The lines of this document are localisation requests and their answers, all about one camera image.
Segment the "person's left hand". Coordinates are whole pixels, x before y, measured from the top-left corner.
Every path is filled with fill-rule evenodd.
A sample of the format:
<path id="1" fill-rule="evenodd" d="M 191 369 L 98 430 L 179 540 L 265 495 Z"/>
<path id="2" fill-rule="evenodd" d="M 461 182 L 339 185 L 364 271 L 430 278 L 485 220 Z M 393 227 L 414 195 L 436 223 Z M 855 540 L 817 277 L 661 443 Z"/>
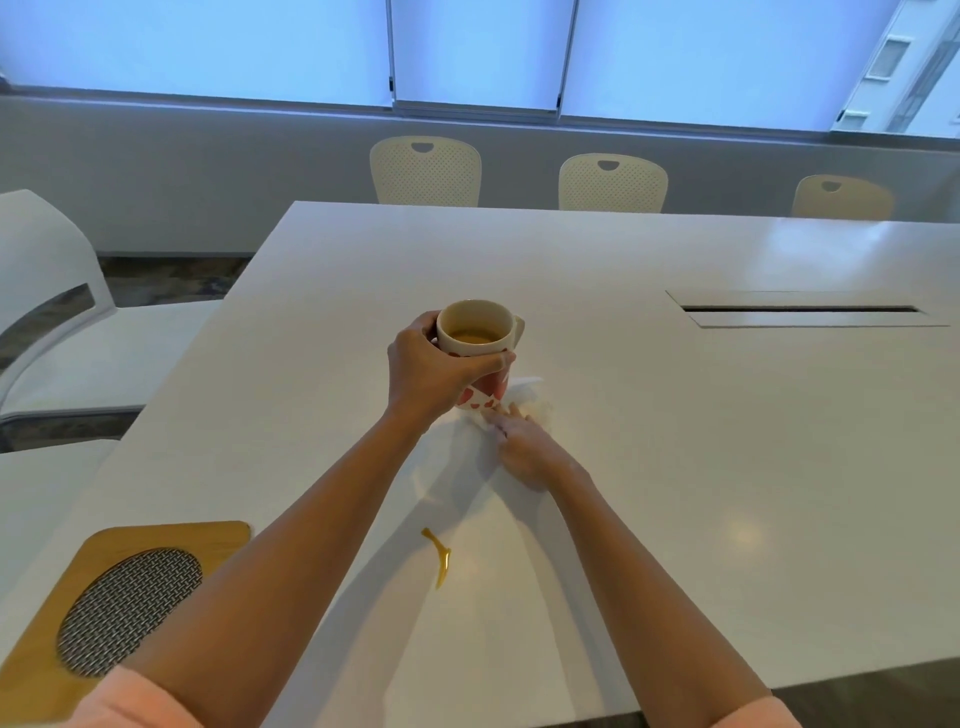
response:
<path id="1" fill-rule="evenodd" d="M 406 421 L 419 434 L 455 407 L 466 387 L 513 364 L 513 352 L 460 358 L 429 344 L 417 331 L 417 319 L 388 347 L 387 414 Z"/>

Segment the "person's right hand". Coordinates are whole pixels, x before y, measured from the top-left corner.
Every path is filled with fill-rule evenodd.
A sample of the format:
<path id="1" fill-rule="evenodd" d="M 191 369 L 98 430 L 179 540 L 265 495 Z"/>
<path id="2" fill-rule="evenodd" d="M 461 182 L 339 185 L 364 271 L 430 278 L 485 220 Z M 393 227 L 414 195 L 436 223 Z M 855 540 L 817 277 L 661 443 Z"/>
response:
<path id="1" fill-rule="evenodd" d="M 586 469 L 538 423 L 531 430 L 496 443 L 499 461 L 512 477 L 531 490 L 549 492 L 590 481 Z"/>

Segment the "white paper tissue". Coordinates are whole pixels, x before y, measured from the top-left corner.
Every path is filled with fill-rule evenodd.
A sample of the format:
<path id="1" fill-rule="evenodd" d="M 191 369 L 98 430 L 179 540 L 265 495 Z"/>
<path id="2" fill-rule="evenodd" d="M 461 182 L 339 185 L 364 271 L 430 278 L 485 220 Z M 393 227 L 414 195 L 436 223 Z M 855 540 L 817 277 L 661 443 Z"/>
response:
<path id="1" fill-rule="evenodd" d="M 505 410 L 515 406 L 523 417 L 532 419 L 544 431 L 552 434 L 554 408 L 543 378 L 511 377 L 506 382 L 503 395 L 496 402 Z M 494 404 L 492 395 L 481 394 L 478 390 L 474 390 L 471 397 L 462 405 L 455 407 L 453 412 L 475 428 L 486 432 L 490 424 L 483 412 L 492 409 Z"/>

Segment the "white mug with red hearts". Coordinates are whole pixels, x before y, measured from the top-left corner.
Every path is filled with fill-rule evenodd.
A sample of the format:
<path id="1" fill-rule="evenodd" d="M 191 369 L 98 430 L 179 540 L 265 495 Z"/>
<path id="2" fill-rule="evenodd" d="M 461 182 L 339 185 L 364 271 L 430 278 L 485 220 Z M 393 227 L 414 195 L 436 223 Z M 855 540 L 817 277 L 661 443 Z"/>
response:
<path id="1" fill-rule="evenodd" d="M 500 331 L 507 336 L 498 342 L 483 346 L 464 345 L 453 341 L 448 335 L 449 332 L 462 327 L 485 327 Z M 452 358 L 477 358 L 513 352 L 524 334 L 525 321 L 498 302 L 469 298 L 452 302 L 440 310 L 437 328 L 437 345 L 442 352 Z M 475 380 L 464 388 L 456 407 L 462 406 L 474 394 L 474 390 L 478 390 L 483 395 L 492 395 L 495 402 L 493 407 L 496 407 L 499 405 L 497 400 L 503 396 L 506 389 L 509 376 L 510 367 L 507 366 L 499 372 L 490 373 Z"/>

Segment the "person's left forearm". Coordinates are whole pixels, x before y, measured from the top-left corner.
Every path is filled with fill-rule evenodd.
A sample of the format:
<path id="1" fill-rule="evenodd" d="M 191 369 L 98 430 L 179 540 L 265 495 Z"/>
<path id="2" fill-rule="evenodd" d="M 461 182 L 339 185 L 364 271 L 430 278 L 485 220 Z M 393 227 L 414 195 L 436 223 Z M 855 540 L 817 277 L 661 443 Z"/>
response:
<path id="1" fill-rule="evenodd" d="M 302 658 L 403 463 L 450 410 L 390 404 L 126 661 L 205 728 L 257 728 Z"/>

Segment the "person's right forearm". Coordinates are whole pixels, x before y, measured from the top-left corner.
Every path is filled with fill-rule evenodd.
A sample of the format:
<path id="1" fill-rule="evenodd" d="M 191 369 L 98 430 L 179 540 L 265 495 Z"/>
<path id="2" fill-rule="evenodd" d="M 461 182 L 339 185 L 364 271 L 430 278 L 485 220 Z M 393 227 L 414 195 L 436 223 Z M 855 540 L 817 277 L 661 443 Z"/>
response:
<path id="1" fill-rule="evenodd" d="M 739 708 L 773 696 L 593 480 L 546 492 L 558 506 L 651 728 L 711 728 Z"/>

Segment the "brown liquid spill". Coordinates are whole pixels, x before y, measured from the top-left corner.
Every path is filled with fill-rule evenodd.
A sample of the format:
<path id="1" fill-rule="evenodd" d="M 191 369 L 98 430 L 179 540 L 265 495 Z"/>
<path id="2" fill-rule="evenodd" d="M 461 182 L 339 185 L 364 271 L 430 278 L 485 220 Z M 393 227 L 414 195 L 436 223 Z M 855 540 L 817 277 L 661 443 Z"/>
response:
<path id="1" fill-rule="evenodd" d="M 449 574 L 451 549 L 447 547 L 429 527 L 422 528 L 420 533 L 423 538 L 428 540 L 433 545 L 437 553 L 438 568 L 435 580 L 435 590 L 438 590 L 444 585 Z"/>

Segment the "cream perforated chair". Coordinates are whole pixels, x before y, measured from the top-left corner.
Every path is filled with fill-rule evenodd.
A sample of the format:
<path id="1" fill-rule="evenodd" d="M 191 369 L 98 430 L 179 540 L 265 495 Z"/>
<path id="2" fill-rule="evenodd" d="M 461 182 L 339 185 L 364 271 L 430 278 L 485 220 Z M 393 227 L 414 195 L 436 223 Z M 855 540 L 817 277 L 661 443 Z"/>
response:
<path id="1" fill-rule="evenodd" d="M 856 176 L 817 174 L 802 178 L 791 216 L 804 219 L 889 221 L 896 199 L 886 187 Z"/>
<path id="2" fill-rule="evenodd" d="M 381 205 L 479 206 L 482 159 L 466 142 L 439 136 L 389 137 L 371 147 L 368 159 Z"/>
<path id="3" fill-rule="evenodd" d="M 661 213 L 669 177 L 652 161 L 619 153 L 571 156 L 558 174 L 558 209 L 575 212 Z"/>

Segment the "white roller blind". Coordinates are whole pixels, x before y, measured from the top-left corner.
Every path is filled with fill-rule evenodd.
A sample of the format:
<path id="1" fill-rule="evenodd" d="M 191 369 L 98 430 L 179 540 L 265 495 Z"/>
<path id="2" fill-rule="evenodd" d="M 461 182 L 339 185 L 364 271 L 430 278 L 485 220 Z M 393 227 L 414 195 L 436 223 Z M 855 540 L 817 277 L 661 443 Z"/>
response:
<path id="1" fill-rule="evenodd" d="M 825 132 L 902 0 L 579 0 L 565 116 Z"/>
<path id="2" fill-rule="evenodd" d="M 385 0 L 0 0 L 16 87 L 391 104 Z"/>
<path id="3" fill-rule="evenodd" d="M 389 0 L 404 105 L 553 114 L 578 0 Z"/>

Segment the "white plastic chair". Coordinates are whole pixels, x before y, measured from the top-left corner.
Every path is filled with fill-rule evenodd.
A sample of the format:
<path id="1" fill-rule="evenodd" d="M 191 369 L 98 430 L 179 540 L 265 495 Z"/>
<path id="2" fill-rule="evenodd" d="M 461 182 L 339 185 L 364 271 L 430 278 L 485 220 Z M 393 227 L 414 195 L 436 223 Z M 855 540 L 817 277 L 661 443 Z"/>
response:
<path id="1" fill-rule="evenodd" d="M 0 453 L 16 422 L 142 411 L 219 306 L 119 306 L 76 224 L 0 193 Z"/>

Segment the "pink right sleeve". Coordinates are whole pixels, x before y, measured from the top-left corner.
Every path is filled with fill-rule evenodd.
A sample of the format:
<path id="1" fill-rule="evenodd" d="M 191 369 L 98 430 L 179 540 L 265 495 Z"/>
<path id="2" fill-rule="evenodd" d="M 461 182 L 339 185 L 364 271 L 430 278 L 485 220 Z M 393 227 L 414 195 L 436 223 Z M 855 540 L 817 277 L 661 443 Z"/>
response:
<path id="1" fill-rule="evenodd" d="M 779 698 L 759 698 L 718 720 L 710 728 L 802 728 Z"/>

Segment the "pink sleeve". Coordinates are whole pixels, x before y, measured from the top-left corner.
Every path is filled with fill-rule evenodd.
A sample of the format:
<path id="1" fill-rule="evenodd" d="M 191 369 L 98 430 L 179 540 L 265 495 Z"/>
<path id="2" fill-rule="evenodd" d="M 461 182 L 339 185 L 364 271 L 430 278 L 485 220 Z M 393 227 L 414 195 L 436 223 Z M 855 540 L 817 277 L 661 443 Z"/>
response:
<path id="1" fill-rule="evenodd" d="M 802 728 L 779 698 L 759 698 L 718 720 L 710 728 Z"/>
<path id="2" fill-rule="evenodd" d="M 57 728 L 205 728 L 161 686 L 114 667 Z"/>

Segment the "wooden trivet with mesh centre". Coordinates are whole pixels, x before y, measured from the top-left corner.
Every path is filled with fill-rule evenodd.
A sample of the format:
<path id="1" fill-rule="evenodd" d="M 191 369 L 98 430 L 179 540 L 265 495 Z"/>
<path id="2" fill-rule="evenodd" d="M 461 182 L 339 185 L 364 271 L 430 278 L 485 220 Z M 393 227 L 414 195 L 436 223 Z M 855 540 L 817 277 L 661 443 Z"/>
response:
<path id="1" fill-rule="evenodd" d="M 206 577 L 251 540 L 241 520 L 117 526 L 78 548 L 0 661 L 0 728 L 68 719 Z"/>

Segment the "white table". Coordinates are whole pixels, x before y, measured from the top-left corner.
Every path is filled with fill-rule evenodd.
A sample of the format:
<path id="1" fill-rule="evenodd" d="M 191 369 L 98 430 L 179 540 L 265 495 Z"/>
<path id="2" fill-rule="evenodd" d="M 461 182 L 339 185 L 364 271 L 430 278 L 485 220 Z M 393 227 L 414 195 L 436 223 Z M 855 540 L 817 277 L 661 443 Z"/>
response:
<path id="1" fill-rule="evenodd" d="M 87 491 L 117 440 L 0 454 L 0 600 Z"/>

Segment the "pink left sleeve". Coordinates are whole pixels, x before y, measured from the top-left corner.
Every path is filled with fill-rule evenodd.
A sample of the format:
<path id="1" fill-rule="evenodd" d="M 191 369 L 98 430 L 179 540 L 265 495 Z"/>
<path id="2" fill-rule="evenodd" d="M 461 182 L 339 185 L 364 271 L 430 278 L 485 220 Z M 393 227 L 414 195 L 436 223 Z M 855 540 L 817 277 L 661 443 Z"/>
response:
<path id="1" fill-rule="evenodd" d="M 57 728 L 205 728 L 161 686 L 114 667 Z"/>

